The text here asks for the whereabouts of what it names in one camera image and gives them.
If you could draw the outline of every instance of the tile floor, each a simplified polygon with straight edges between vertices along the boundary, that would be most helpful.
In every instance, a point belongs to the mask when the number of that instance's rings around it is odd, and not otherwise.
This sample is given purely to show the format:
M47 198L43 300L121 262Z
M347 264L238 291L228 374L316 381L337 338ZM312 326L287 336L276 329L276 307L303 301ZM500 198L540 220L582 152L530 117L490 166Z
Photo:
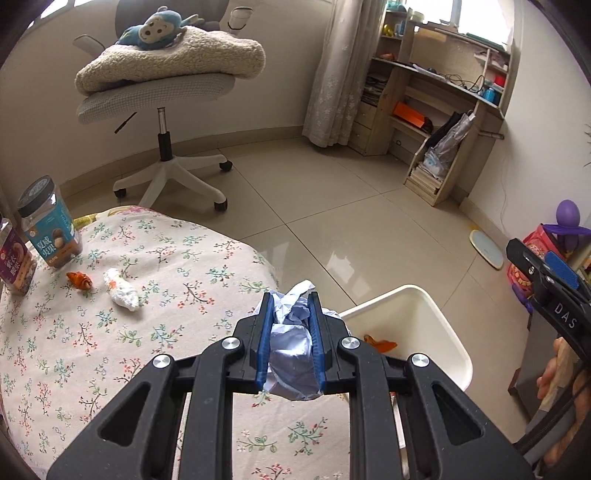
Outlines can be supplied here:
M472 358L468 394L511 440L523 434L525 419L506 389L521 363L527 312L504 272L472 248L472 225L452 200L430 207L402 185L407 166L390 155L363 158L305 138L221 152L231 172L196 173L225 192L226 213L173 181L153 208L252 245L275 267L281 290L308 278L323 305L340 312L403 284L423 287ZM66 199L72 214L117 206L117 178ZM137 204L146 188L128 189L124 203Z

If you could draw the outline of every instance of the white trash can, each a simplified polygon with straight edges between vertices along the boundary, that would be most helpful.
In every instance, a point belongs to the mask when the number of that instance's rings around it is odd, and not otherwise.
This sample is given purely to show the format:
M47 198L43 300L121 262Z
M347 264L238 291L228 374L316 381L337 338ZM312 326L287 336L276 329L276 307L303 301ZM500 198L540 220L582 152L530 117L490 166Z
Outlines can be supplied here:
M431 358L463 391L472 381L472 361L456 332L429 294L404 285L340 314L353 336L396 342L386 353L406 360L413 353ZM394 406L400 448L405 446L398 407Z

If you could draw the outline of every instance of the blue gripper pad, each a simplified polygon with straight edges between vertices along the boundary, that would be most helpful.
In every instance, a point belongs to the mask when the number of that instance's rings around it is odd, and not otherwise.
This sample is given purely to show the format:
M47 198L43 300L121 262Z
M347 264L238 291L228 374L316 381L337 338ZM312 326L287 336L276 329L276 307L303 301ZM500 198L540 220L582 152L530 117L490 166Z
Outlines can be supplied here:
M557 277L560 277L570 288L579 288L579 276L556 255L553 251L546 253L544 262L548 265Z
M275 317L275 301L273 297L267 303L265 320L262 324L261 340L256 351L256 377L255 383L259 391L262 390L267 381L267 369L269 367L269 356L271 355L271 328Z
M319 315L323 315L322 310L316 312L312 296L308 296L308 308L310 309L310 318L308 326L310 336L312 337L312 360L314 362L314 376L319 385L320 392L324 391L326 383L326 372L324 371L324 348L322 345L322 336L320 335L320 326L318 324Z

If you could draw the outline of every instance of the curtain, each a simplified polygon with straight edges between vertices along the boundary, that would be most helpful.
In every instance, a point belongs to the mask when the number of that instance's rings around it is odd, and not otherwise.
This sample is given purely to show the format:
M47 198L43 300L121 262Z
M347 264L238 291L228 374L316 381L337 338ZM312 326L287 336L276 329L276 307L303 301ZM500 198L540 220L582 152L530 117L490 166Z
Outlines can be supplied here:
M349 141L387 0L335 0L304 121L319 147Z

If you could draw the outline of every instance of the pink bag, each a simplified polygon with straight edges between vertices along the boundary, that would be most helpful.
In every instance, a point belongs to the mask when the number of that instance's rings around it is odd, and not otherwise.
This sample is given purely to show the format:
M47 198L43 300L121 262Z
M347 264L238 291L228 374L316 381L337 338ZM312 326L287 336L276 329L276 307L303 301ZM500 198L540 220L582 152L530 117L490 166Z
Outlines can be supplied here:
M542 224L539 224L534 232L526 236L523 243L542 260L549 251L553 251L564 260L563 255L558 251L546 232L544 232ZM514 264L509 264L507 278L509 278L509 282L511 282L512 285L519 287L526 297L529 297L532 294L531 282Z

